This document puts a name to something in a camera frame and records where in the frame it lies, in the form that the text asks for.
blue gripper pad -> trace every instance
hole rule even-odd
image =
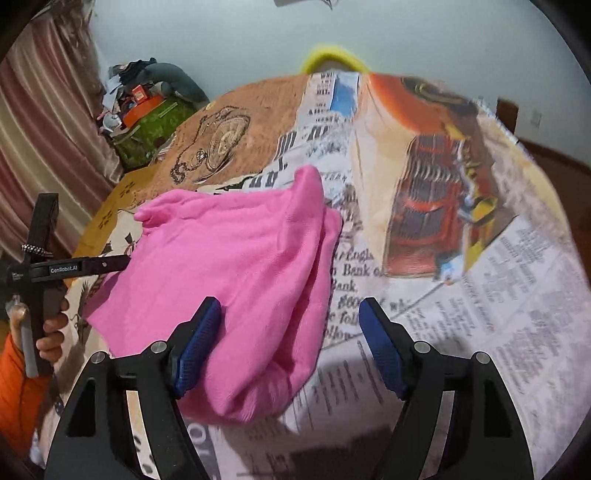
[[[181,398],[197,385],[201,368],[213,348],[221,323],[222,306],[218,299],[213,299],[178,359],[176,382],[173,387],[176,398]]]
[[[359,305],[359,325],[386,388],[400,400],[406,400],[408,386],[402,379],[402,359],[368,299]]]

yellow handle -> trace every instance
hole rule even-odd
[[[355,55],[344,48],[333,45],[319,46],[312,50],[308,58],[304,60],[301,72],[312,74],[322,63],[330,60],[342,63],[353,72],[369,73],[369,69]]]

pink towel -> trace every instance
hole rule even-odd
[[[105,281],[88,321],[115,356],[141,352],[190,320],[206,296],[222,304],[219,340],[181,411],[204,424],[286,408],[314,371],[342,225],[314,167],[288,190],[164,193],[141,208],[127,269]]]

pink curtain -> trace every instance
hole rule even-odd
[[[20,245],[37,195],[60,195],[51,248],[70,255],[119,180],[119,159],[98,134],[100,83],[79,7],[44,14],[0,64],[0,250]]]

orange sleeve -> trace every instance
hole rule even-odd
[[[0,434],[19,456],[31,447],[37,414],[50,376],[27,378],[25,359],[8,335],[0,356]]]

